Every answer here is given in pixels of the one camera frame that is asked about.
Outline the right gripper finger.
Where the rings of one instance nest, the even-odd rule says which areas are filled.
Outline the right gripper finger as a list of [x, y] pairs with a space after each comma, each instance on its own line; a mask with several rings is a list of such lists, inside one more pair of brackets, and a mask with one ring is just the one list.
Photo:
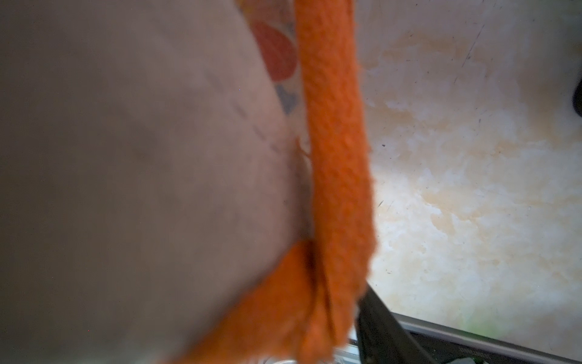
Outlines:
[[362, 363], [435, 362], [403, 329], [372, 287], [367, 287], [358, 308], [355, 328]]

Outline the cream canvas tote bag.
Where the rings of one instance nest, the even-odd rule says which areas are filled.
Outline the cream canvas tote bag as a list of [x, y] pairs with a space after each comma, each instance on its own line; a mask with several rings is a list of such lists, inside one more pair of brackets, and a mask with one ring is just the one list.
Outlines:
[[328, 359], [374, 252], [352, 1], [296, 1], [310, 155], [233, 1], [1, 3], [1, 361]]

